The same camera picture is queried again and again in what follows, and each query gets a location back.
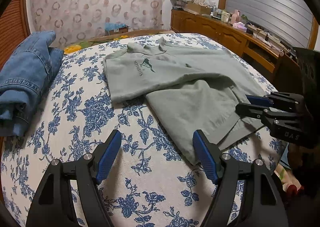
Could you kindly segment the grey-green pants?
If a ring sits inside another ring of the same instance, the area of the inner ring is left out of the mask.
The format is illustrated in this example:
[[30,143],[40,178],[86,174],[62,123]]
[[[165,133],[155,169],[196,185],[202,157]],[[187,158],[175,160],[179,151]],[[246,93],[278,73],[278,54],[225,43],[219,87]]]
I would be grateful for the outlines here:
[[176,147],[191,163],[198,158],[193,133],[226,149],[259,130],[256,118],[236,105],[264,90],[224,49],[180,46],[160,38],[157,46],[128,43],[103,61],[113,103],[144,96]]

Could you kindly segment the long wooden sideboard cabinet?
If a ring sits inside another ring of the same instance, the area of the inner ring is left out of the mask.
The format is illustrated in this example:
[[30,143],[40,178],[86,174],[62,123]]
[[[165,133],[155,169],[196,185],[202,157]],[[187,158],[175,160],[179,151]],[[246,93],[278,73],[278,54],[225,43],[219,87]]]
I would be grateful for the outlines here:
[[275,75],[277,71],[299,69],[297,63],[287,54],[280,55],[279,51],[255,36],[234,29],[221,21],[172,9],[170,26],[178,33],[197,33],[207,36],[248,61],[264,74]]

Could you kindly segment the blue floral white bedsheet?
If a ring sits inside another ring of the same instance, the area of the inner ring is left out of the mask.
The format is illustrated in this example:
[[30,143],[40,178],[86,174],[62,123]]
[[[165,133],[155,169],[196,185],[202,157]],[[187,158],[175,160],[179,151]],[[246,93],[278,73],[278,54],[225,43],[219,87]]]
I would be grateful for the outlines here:
[[111,105],[103,57],[126,39],[82,49],[63,58],[29,131],[4,139],[4,206],[25,226],[36,188],[55,158],[73,161],[118,129],[123,140],[108,178],[99,186],[115,226],[198,226],[215,186],[200,166],[174,147],[143,101]]

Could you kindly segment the pink bottle on sideboard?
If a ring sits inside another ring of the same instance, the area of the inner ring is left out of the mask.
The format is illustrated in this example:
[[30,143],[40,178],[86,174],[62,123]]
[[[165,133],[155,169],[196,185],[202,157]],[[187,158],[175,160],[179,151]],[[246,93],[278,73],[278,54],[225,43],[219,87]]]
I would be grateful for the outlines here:
[[234,23],[238,23],[240,21],[241,21],[240,11],[236,9],[234,13],[231,15],[230,24],[233,25]]

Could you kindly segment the grey window roller blind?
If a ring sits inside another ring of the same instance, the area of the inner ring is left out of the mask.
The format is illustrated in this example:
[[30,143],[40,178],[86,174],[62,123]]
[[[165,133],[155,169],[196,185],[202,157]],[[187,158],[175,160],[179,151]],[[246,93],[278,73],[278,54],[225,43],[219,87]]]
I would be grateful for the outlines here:
[[239,10],[292,46],[308,46],[313,14],[304,0],[226,0],[226,10]]

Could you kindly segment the cardboard box on sideboard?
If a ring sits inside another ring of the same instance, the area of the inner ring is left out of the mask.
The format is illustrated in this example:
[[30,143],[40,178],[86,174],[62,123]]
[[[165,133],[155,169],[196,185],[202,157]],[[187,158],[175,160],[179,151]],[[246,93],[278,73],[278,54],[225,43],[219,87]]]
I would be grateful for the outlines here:
[[193,13],[195,15],[210,15],[212,8],[207,5],[199,5],[198,3],[188,2],[184,7],[184,11]]

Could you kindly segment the folded blue denim garment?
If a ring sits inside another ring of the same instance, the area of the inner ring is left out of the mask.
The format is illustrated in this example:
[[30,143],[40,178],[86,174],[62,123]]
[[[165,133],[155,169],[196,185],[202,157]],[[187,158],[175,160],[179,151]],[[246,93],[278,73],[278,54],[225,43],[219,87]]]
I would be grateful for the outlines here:
[[23,136],[43,94],[56,77],[63,50],[51,47],[54,31],[33,32],[1,70],[1,137]]

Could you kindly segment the blue cloth on box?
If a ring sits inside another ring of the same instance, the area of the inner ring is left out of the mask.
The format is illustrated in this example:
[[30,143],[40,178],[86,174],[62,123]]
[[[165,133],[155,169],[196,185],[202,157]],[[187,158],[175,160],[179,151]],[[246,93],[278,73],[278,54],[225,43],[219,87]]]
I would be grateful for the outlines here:
[[129,27],[124,23],[105,23],[105,35],[121,34],[128,31]]

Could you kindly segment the brown louvered wardrobe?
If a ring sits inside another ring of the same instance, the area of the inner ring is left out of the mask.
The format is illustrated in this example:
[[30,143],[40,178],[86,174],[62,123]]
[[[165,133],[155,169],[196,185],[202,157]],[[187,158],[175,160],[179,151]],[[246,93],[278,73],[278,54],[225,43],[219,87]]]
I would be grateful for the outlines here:
[[26,0],[11,0],[0,21],[0,67],[3,68],[14,49],[30,35]]

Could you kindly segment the patterned pink wall curtain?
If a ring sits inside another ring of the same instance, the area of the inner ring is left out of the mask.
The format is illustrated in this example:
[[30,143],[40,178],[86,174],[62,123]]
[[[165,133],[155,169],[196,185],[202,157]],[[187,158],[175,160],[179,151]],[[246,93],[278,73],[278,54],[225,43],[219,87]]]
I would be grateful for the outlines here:
[[53,47],[100,37],[106,25],[125,25],[130,31],[162,29],[165,0],[30,0],[34,31],[54,31]]

